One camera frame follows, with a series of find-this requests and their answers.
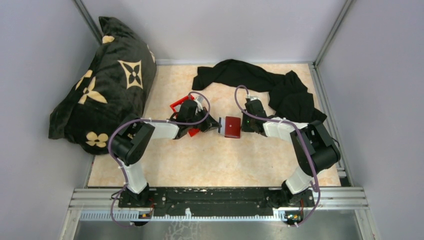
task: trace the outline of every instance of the gray wall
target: gray wall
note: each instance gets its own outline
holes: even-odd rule
[[[385,240],[423,239],[424,1],[359,0],[319,67]]]
[[[84,0],[121,19],[159,64],[313,61],[344,0]]]
[[[57,239],[91,156],[47,138],[96,42],[71,0],[0,3],[0,239]]]

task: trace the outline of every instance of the purple cable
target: purple cable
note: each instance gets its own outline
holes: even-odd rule
[[[234,92],[234,99],[235,99],[235,103],[237,104],[237,107],[247,116],[257,119],[257,120],[262,120],[262,121],[266,121],[266,122],[274,122],[274,123],[283,123],[283,124],[288,124],[293,126],[294,130],[296,131],[297,135],[299,136],[299,140],[300,140],[300,144],[302,145],[303,151],[306,155],[307,161],[309,163],[310,169],[312,171],[312,175],[313,175],[313,179],[315,180],[315,186],[311,183],[312,185],[312,189],[315,192],[318,192],[318,198],[316,199],[315,205],[313,206],[312,210],[308,213],[308,215],[303,219],[303,221],[301,221],[299,224],[297,225],[289,225],[291,227],[298,227],[300,225],[302,225],[304,222],[306,222],[306,220],[312,215],[312,213],[314,213],[315,209],[318,207],[318,203],[320,202],[321,199],[321,190],[320,190],[320,185],[318,184],[318,177],[317,177],[317,171],[315,171],[315,166],[314,166],[314,162],[312,161],[311,158],[311,154],[309,154],[308,148],[306,147],[305,141],[301,135],[301,131],[299,131],[299,128],[296,126],[296,124],[294,124],[291,121],[287,121],[287,120],[283,120],[283,121],[278,121],[278,120],[273,120],[273,119],[269,119],[269,118],[264,118],[264,117],[259,117],[259,116],[255,116],[253,114],[248,113],[247,111],[245,111],[242,106],[240,106],[239,101],[237,100],[237,91],[240,88],[244,88],[247,92],[247,95],[249,95],[249,90],[246,86],[244,85],[239,85],[238,87],[235,88],[235,92]]]
[[[123,177],[125,179],[125,184],[123,185],[122,189],[119,190],[119,192],[115,195],[115,197],[113,198],[112,201],[112,205],[110,206],[110,217],[112,218],[112,221],[115,222],[118,226],[122,227],[122,228],[130,228],[132,227],[132,225],[121,225],[119,222],[117,222],[115,220],[114,217],[114,205],[115,202],[117,201],[118,197],[121,195],[121,193],[125,190],[125,188],[128,186],[128,176],[127,173],[124,170],[124,166],[121,164],[121,162],[118,160],[118,158],[114,155],[114,152],[112,151],[112,141],[114,140],[115,136],[126,126],[134,124],[134,123],[139,123],[139,122],[151,122],[151,123],[169,123],[169,124],[175,124],[175,125],[186,125],[186,126],[191,126],[191,125],[197,125],[202,123],[204,120],[206,120],[206,118],[208,118],[209,116],[209,112],[211,111],[211,103],[209,102],[209,100],[200,92],[197,91],[191,91],[188,93],[188,96],[190,97],[191,94],[197,94],[200,95],[201,97],[204,98],[204,100],[207,103],[208,109],[207,109],[207,113],[206,115],[199,121],[196,122],[176,122],[176,121],[169,121],[169,120],[152,120],[152,119],[148,119],[148,118],[139,118],[139,119],[134,119],[131,121],[128,121],[126,123],[124,123],[123,125],[119,126],[110,136],[109,138],[109,143],[107,144],[107,150],[109,151],[109,155],[112,156],[112,158],[118,163],[119,168],[122,170],[123,173]]]

